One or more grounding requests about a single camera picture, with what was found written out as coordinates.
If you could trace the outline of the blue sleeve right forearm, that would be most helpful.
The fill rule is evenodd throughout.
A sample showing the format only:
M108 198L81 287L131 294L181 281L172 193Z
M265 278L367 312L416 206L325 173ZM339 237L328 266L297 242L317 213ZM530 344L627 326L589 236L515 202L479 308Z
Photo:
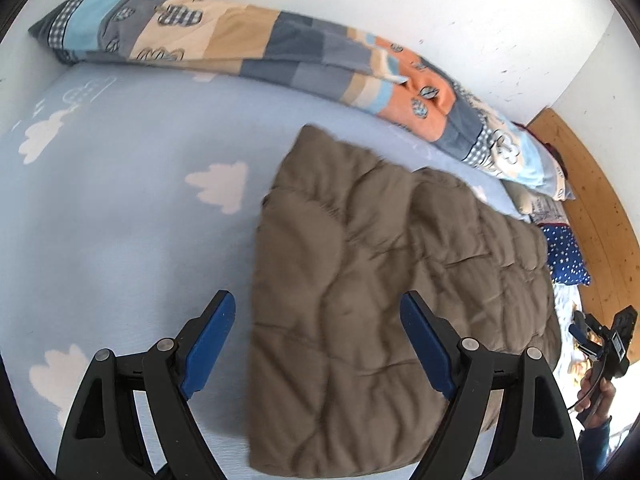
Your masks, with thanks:
M582 456L582 476L593 480L603 470L608 457L608 439L610 438L611 419L605 419L597 427L582 430L577 440Z

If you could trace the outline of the person's right hand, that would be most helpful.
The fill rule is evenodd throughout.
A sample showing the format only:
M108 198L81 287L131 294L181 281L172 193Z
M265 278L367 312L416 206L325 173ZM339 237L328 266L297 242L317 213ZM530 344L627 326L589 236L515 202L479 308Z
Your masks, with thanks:
M588 412L582 423L585 429L597 427L610 418L610 408L616 393L612 382L605 378L599 379L595 387L593 384L597 377L592 370L588 370L580 382L575 410L577 413Z

